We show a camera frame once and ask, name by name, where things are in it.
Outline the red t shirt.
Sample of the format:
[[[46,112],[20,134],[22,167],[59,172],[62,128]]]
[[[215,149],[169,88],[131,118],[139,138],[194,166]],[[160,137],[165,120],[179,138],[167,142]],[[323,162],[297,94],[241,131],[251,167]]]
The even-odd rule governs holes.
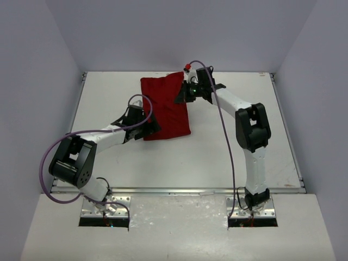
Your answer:
[[[145,141],[173,139],[191,134],[187,105],[175,103],[183,79],[183,72],[140,79],[141,93],[150,99],[153,115],[161,127],[160,131],[144,137]]]

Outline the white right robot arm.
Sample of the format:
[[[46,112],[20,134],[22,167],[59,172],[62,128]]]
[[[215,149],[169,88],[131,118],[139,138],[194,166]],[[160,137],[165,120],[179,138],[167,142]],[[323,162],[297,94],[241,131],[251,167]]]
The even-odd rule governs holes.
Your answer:
[[[175,103],[190,103],[200,97],[235,119],[236,140],[246,161],[245,203],[249,210],[253,210],[270,198],[264,159],[271,138],[268,116],[262,103],[246,102],[225,85],[216,84],[213,70],[211,66],[196,70],[187,64],[184,68],[187,78],[182,81]]]

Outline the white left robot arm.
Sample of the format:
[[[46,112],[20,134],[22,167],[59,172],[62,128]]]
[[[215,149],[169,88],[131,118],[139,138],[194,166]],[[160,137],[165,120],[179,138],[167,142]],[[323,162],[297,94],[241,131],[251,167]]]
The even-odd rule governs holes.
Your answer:
[[[97,154],[160,130],[153,110],[129,105],[125,113],[106,128],[76,132],[64,138],[49,165],[49,174],[73,185],[90,201],[103,204],[108,200],[110,189],[92,174]]]

